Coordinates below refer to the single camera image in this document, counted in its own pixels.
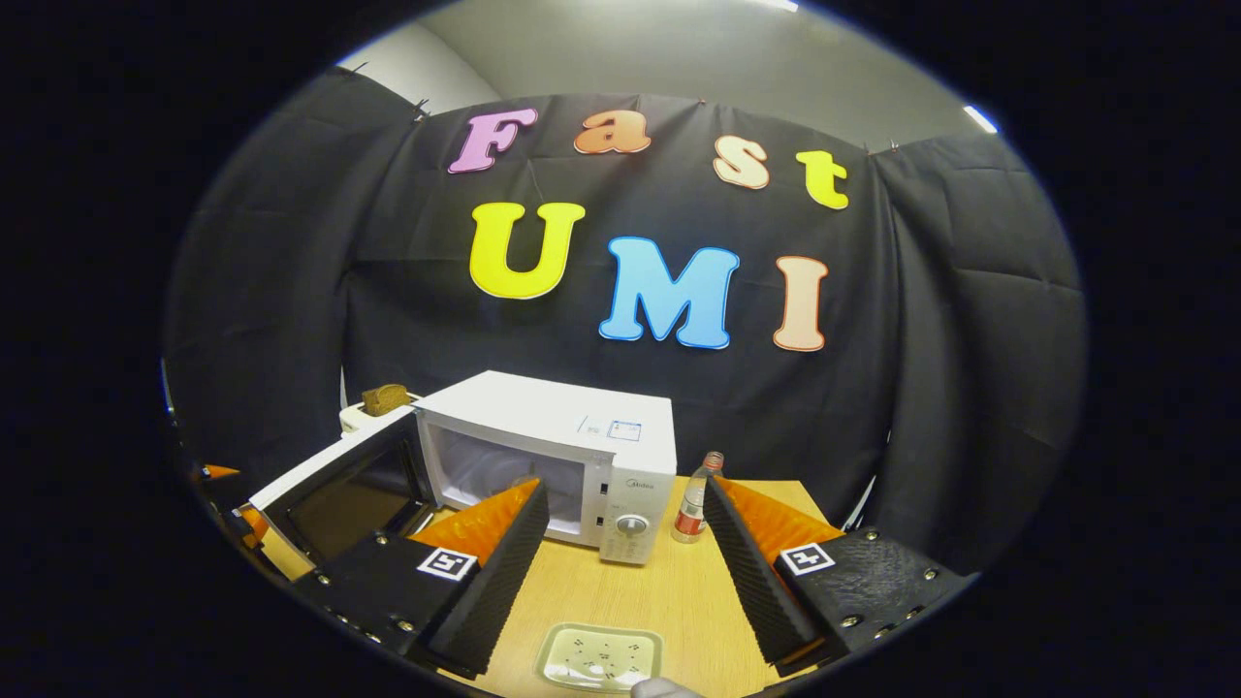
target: white wall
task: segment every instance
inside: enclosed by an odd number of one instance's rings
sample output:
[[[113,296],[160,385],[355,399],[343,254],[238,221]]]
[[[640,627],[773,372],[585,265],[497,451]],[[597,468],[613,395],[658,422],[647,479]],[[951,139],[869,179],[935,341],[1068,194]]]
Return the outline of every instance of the white wall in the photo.
[[[455,51],[418,22],[410,22],[341,60],[410,102],[429,99],[431,114],[496,102],[500,94]]]

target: microwave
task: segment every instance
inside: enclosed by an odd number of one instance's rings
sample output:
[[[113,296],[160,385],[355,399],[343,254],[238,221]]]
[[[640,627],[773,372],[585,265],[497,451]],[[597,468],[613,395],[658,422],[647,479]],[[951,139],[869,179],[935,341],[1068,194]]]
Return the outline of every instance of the microwave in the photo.
[[[650,558],[676,476],[671,401],[484,371],[381,416],[340,412],[341,441],[251,497],[290,579],[375,530],[405,535],[530,476],[545,538],[602,560]]]

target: blue letter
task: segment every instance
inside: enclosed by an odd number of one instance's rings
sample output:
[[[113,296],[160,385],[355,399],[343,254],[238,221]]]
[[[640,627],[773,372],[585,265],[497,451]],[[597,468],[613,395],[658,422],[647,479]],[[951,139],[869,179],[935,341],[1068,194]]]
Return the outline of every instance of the blue letter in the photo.
[[[674,283],[659,247],[645,237],[617,237],[608,243],[608,251],[617,258],[617,287],[612,317],[599,323],[599,334],[625,342],[640,338],[638,301],[642,301],[650,332],[659,342],[685,312],[685,324],[676,330],[678,342],[700,349],[728,345],[724,309],[728,277],[741,266],[740,257],[719,247],[704,247],[694,253]]]

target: wooden table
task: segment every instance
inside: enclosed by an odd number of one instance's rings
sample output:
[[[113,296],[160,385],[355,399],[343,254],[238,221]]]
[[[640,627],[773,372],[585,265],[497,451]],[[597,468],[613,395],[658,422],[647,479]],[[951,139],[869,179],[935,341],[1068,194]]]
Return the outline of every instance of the wooden table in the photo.
[[[748,696],[778,683],[779,674],[758,651],[711,530],[690,545],[669,534],[686,482],[686,477],[676,478],[644,566],[602,563],[593,548],[544,539],[488,672],[474,681],[441,673],[514,698],[588,696],[535,673],[547,631],[561,622],[578,622],[659,633],[664,638],[660,674],[710,698]],[[827,520],[800,482],[737,482]],[[449,515],[439,512],[433,520]]]

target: microwave button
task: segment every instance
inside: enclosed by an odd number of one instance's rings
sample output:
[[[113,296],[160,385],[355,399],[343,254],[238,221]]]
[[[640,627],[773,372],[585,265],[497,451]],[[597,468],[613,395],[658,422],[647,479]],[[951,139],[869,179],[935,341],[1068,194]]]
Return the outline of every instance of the microwave button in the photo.
[[[647,519],[635,514],[619,517],[617,518],[617,530],[625,535],[638,535],[647,530]]]

